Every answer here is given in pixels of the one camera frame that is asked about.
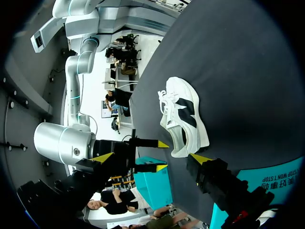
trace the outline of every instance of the man in black shirt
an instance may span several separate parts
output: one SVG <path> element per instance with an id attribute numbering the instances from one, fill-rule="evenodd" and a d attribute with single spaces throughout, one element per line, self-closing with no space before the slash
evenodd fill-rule
<path id="1" fill-rule="evenodd" d="M 129 107 L 129 100 L 132 93 L 122 91 L 121 89 L 116 88 L 114 91 L 107 91 L 105 103 L 107 107 L 109 106 L 108 102 L 115 101 L 115 104 L 123 107 Z"/>

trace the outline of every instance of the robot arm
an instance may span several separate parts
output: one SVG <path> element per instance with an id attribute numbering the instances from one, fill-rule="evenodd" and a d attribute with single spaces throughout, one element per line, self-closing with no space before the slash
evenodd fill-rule
<path id="1" fill-rule="evenodd" d="M 80 118 L 80 82 L 79 74 L 91 73 L 93 69 L 94 56 L 99 40 L 87 38 L 81 46 L 79 56 L 71 56 L 66 62 L 67 97 L 69 103 L 69 125 L 82 123 Z"/>
<path id="2" fill-rule="evenodd" d="M 56 0 L 53 7 L 53 17 L 63 18 L 73 15 L 91 13 L 101 0 Z"/>

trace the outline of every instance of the person sitting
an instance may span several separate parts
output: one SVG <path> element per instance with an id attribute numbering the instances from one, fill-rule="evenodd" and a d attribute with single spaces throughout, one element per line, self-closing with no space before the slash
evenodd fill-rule
<path id="1" fill-rule="evenodd" d="M 122 63 L 121 66 L 121 74 L 122 75 L 136 75 L 137 69 L 132 66 L 127 66 L 125 62 Z"/>
<path id="2" fill-rule="evenodd" d="M 129 225 L 129 227 L 121 227 L 122 229 L 191 229 L 199 220 L 191 221 L 183 226 L 179 226 L 177 223 L 187 217 L 185 212 L 179 213 L 175 216 L 166 215 L 160 219 L 152 219 L 146 224 Z"/>
<path id="3" fill-rule="evenodd" d="M 123 107 L 128 107 L 129 108 L 129 100 L 131 97 L 132 93 L 130 92 L 125 92 L 122 91 L 121 89 L 116 88 L 113 91 L 107 91 L 107 95 L 105 96 L 105 103 L 108 108 L 108 110 L 112 110 L 111 107 L 109 106 L 109 102 L 114 102 L 115 104 Z"/>
<path id="4" fill-rule="evenodd" d="M 127 211 L 136 212 L 137 209 L 150 208 L 149 204 L 142 197 L 137 187 L 133 187 L 125 192 L 118 189 L 106 190 L 101 193 L 101 200 L 90 200 L 87 207 L 91 210 L 97 210 L 104 207 L 111 215 L 123 214 Z M 160 217 L 162 212 L 168 208 L 162 208 L 155 212 L 156 217 Z"/>
<path id="5" fill-rule="evenodd" d="M 123 51 L 122 49 L 115 49 L 115 48 L 108 48 L 106 50 L 105 56 L 107 58 L 114 57 L 115 59 L 122 61 L 122 62 L 129 62 L 129 60 L 141 60 L 137 59 L 137 54 L 139 51 L 136 50 L 126 50 Z"/>

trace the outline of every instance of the white wall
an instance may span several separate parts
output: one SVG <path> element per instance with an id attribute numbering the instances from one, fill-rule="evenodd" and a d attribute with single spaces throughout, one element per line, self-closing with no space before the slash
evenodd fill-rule
<path id="1" fill-rule="evenodd" d="M 110 64 L 106 63 L 105 52 L 97 52 L 94 58 L 93 71 L 90 74 L 84 74 L 84 90 L 83 101 L 81 103 L 81 112 L 92 116 L 98 125 L 96 139 L 106 139 L 121 141 L 126 135 L 130 135 L 131 128 L 121 126 L 120 133 L 112 130 L 111 123 L 113 118 L 102 118 L 102 100 L 105 100 L 107 91 L 104 90 L 106 68 L 110 68 Z M 80 87 L 82 87 L 82 75 L 79 76 Z M 65 105 L 65 122 L 67 125 L 67 100 Z M 95 133 L 96 125 L 93 120 L 90 120 L 90 129 Z"/>

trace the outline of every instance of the shoe sole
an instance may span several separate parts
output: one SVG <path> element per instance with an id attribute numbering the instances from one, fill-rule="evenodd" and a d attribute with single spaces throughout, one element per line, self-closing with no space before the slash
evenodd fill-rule
<path id="1" fill-rule="evenodd" d="M 199 96 L 198 96 L 197 92 L 195 91 L 195 89 L 187 81 L 185 81 L 184 79 L 181 79 L 181 78 L 178 78 L 178 79 L 181 80 L 188 87 L 188 89 L 190 90 L 190 92 L 192 94 L 194 111 L 195 111 L 195 119 L 197 122 L 197 128 L 198 128 L 199 137 L 200 137 L 200 148 L 207 147 L 210 145 L 210 141 L 209 141 L 205 126 L 203 124 L 203 121 L 201 120 L 200 115 L 199 115 Z"/>

